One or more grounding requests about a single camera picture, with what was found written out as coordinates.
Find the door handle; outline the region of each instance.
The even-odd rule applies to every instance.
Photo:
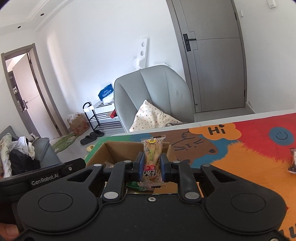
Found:
[[[22,103],[23,103],[23,105],[24,105],[24,109],[28,109],[28,106],[27,106],[27,103],[28,103],[28,102],[25,102],[25,100],[23,100]]]
[[[183,34],[183,37],[184,37],[184,41],[185,41],[185,47],[186,47],[186,50],[187,50],[187,52],[189,52],[189,51],[191,51],[189,41],[194,41],[194,40],[196,40],[196,39],[189,39],[189,38],[188,38],[188,34]]]

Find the yellow slipper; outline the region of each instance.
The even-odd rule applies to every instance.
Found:
[[[91,150],[94,148],[94,145],[90,145],[90,146],[88,146],[87,148],[86,148],[86,150],[88,151],[88,152],[91,152]]]

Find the colorful tablecloth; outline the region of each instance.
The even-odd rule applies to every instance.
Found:
[[[211,163],[227,172],[270,188],[287,205],[280,231],[296,240],[296,175],[291,166],[290,148],[296,148],[296,113],[235,123],[221,123],[190,129],[101,138],[86,162],[107,140],[141,141],[166,135],[178,160],[199,168]]]

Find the ceiling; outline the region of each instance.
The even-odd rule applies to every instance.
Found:
[[[39,30],[71,1],[10,0],[0,10],[0,35],[24,29]]]

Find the cardboard box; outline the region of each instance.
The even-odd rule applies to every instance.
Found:
[[[117,142],[107,141],[96,151],[92,158],[86,164],[87,167],[93,164],[104,164],[109,162],[115,164],[120,161],[131,160],[135,161],[139,152],[144,150],[144,145],[141,142]],[[163,143],[163,152],[166,153],[169,161],[176,160],[170,143]],[[178,187],[175,183],[166,183],[165,187],[155,188],[154,194],[177,193]]]
[[[70,128],[73,131],[73,133],[77,136],[81,136],[84,132],[86,132],[89,129],[89,125],[84,119],[84,116],[82,114],[79,114],[72,123],[69,122]]]

